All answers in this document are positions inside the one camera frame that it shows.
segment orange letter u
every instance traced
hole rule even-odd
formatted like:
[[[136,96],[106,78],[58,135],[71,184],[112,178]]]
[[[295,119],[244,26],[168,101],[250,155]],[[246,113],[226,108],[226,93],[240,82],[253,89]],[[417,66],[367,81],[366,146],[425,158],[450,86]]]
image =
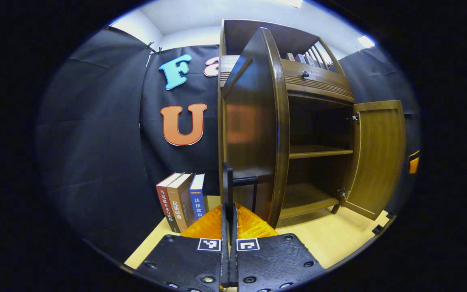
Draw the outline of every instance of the orange letter u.
[[[183,108],[172,106],[161,109],[160,113],[163,115],[163,136],[165,140],[175,146],[192,145],[199,141],[203,136],[203,111],[205,110],[206,105],[202,103],[189,105],[189,111],[192,113],[192,132],[182,135],[178,127],[178,115],[183,111]]]

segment cabinet leg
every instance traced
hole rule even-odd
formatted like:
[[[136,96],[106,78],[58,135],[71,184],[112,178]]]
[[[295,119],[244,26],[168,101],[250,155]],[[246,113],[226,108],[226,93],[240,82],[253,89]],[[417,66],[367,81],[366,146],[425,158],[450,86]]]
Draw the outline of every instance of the cabinet leg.
[[[338,212],[339,208],[340,208],[340,204],[334,205],[332,207],[331,213],[336,214],[336,212]]]

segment door hinge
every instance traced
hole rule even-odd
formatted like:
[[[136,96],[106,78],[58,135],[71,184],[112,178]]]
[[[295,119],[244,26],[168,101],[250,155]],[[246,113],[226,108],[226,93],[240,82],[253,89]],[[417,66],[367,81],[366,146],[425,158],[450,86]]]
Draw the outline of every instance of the door hinge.
[[[351,191],[346,191],[345,187],[343,189],[338,189],[337,192],[341,196],[341,198],[344,199],[345,201],[347,200],[347,197],[351,193]]]
[[[360,123],[360,112],[356,112],[356,115],[350,118],[346,118],[346,120],[350,120],[350,121],[355,120],[359,124]]]

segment blue book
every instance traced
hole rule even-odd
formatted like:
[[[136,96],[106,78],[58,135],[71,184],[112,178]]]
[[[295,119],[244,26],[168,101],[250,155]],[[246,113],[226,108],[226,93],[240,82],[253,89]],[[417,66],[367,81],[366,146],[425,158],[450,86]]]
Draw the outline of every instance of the blue book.
[[[191,199],[192,209],[194,210],[194,216],[196,221],[202,218],[203,215],[208,212],[208,202],[206,200],[206,194],[203,188],[204,174],[196,174],[191,183]]]

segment cabinet drawer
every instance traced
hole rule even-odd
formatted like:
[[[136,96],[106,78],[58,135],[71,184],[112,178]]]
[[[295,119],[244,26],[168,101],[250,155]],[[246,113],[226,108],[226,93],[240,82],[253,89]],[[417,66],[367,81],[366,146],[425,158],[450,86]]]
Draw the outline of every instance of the cabinet drawer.
[[[221,73],[219,74],[221,87],[230,76],[237,59],[239,59],[238,55],[221,57]],[[354,95],[349,80],[343,75],[296,61],[281,59],[281,62],[288,92],[311,96],[328,96],[354,103]],[[303,71],[308,72],[309,76],[302,77]]]

